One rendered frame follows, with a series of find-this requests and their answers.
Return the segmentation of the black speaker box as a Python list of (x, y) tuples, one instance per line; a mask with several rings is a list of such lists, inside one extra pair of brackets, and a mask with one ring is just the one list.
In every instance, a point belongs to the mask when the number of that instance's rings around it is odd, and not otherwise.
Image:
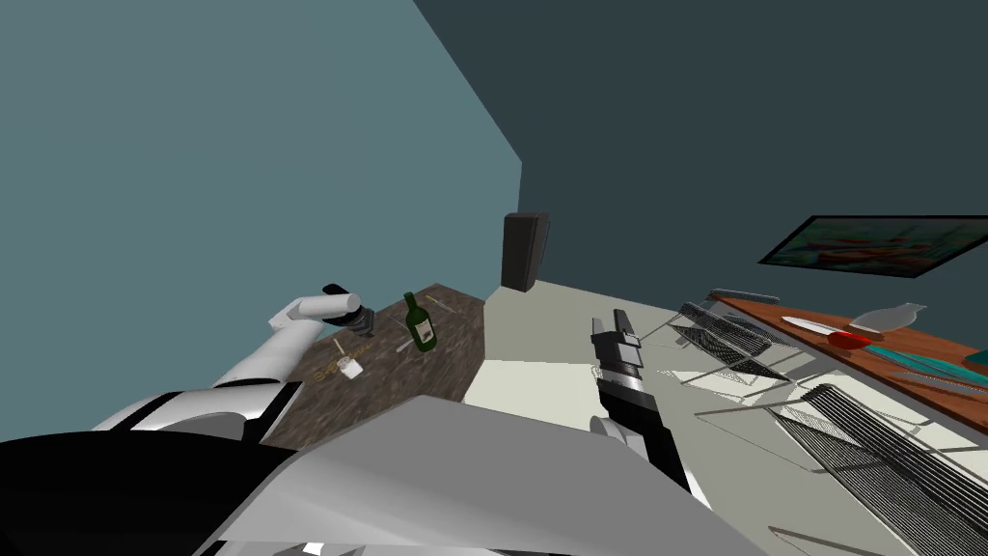
[(502, 287), (528, 292), (535, 285), (549, 228), (548, 212), (512, 212), (505, 215)]

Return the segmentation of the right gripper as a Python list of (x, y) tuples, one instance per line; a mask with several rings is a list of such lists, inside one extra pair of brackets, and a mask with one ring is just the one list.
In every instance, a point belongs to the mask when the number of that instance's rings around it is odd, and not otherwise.
[(640, 354), (639, 337), (634, 336), (633, 325), (624, 310), (613, 311), (616, 331), (610, 331), (601, 318), (591, 319), (590, 341), (594, 355), (601, 364), (622, 368), (641, 369), (644, 364)]

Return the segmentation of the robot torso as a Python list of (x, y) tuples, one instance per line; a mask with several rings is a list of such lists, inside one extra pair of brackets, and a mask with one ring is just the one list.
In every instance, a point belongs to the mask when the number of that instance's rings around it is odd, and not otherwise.
[(213, 539), (215, 556), (767, 556), (611, 420), (427, 396), (293, 455)]

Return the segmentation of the green glass bottle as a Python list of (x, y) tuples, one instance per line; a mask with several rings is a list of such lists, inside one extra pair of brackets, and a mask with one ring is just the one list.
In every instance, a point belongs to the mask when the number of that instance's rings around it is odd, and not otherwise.
[(405, 324), (419, 352), (429, 352), (437, 346), (433, 321), (427, 310), (421, 307), (412, 292), (406, 292), (404, 301), (407, 306)]

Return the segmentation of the brown marbled table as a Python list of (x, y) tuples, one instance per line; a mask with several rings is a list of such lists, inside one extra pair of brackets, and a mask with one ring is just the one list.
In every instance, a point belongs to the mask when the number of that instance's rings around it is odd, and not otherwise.
[[(426, 295), (458, 314), (428, 301)], [(370, 339), (345, 329), (324, 337), (289, 376), (302, 387), (264, 444), (300, 450), (421, 395), (462, 401), (485, 358), (484, 302), (440, 284), (416, 292), (415, 297), (437, 330), (434, 350), (419, 352), (412, 345), (395, 353), (411, 339), (402, 297), (376, 310)], [(345, 356), (363, 367), (354, 379), (338, 370), (337, 361)]]

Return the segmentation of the dark framed wall picture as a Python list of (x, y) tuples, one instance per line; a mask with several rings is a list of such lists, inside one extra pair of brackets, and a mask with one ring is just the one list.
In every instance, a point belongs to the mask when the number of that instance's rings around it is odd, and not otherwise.
[(760, 264), (915, 279), (988, 242), (988, 215), (813, 215)]

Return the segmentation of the brown wooden sideboard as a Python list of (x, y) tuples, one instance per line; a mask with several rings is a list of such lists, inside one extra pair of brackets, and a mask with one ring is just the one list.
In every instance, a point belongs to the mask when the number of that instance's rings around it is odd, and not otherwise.
[(988, 446), (988, 389), (957, 382), (949, 376), (916, 372), (866, 349), (838, 350), (830, 346), (823, 335), (788, 321), (789, 318), (810, 320), (833, 328), (843, 328), (850, 322), (849, 318), (713, 293), (708, 295), (708, 299), (712, 313), (733, 313), (782, 337), (799, 351), (809, 355), (811, 361), (795, 370), (795, 375), (799, 378), (839, 370), (909, 407), (923, 418), (969, 438), (976, 444)]

